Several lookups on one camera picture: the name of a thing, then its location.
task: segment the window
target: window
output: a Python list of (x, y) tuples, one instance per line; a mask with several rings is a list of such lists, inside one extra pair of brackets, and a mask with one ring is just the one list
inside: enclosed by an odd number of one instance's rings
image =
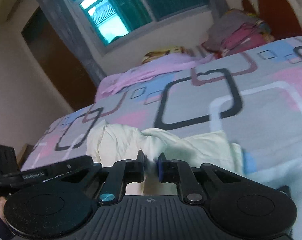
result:
[(104, 46), (151, 22), (207, 4), (208, 0), (73, 0)]

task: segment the brown headboard panel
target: brown headboard panel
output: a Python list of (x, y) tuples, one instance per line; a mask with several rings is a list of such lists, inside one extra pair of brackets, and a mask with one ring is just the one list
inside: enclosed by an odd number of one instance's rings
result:
[[(260, 18), (268, 23), (277, 40), (302, 35), (298, 18), (287, 0), (258, 0), (258, 4)], [(242, 0), (242, 6), (245, 11), (254, 10), (249, 0)]]

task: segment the ribbed gray surface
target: ribbed gray surface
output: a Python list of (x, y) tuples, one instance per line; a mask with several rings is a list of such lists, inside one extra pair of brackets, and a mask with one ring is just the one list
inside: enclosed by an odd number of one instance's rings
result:
[(116, 205), (100, 207), (83, 228), (60, 239), (239, 240), (217, 228), (202, 208), (185, 205), (178, 196), (124, 196)]

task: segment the pile of clothes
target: pile of clothes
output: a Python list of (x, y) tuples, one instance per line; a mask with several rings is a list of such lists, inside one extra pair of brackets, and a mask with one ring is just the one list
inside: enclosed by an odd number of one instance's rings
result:
[(232, 9), (209, 29), (202, 47), (218, 58), (226, 57), (273, 42), (270, 33), (267, 23), (256, 15)]

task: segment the bed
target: bed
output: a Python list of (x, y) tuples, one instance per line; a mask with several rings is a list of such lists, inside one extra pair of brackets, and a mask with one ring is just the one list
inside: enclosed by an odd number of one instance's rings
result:
[(48, 128), (22, 170), (86, 153), (101, 120), (168, 130), (184, 138), (224, 130), (243, 148), (247, 177), (288, 185), (302, 239), (302, 36), (159, 75), (64, 116)]

